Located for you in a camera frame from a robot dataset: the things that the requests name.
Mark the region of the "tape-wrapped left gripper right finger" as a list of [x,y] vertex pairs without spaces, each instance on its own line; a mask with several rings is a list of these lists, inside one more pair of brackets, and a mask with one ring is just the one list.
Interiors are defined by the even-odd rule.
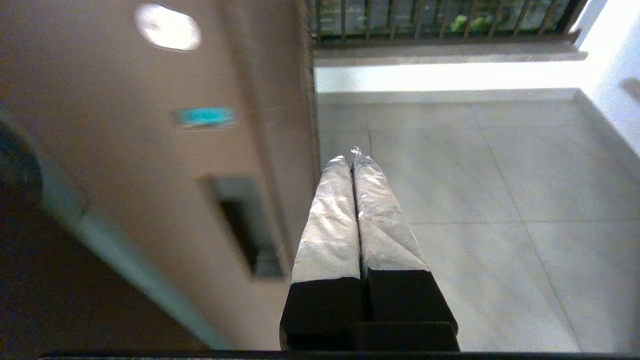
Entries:
[[379,164],[356,153],[352,178],[370,318],[457,326]]

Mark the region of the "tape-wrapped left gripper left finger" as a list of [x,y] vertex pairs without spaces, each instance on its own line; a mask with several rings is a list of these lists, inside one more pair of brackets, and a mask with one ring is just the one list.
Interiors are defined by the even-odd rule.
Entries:
[[289,351],[343,351],[364,316],[361,244],[350,167],[343,155],[323,168],[311,201],[279,322]]

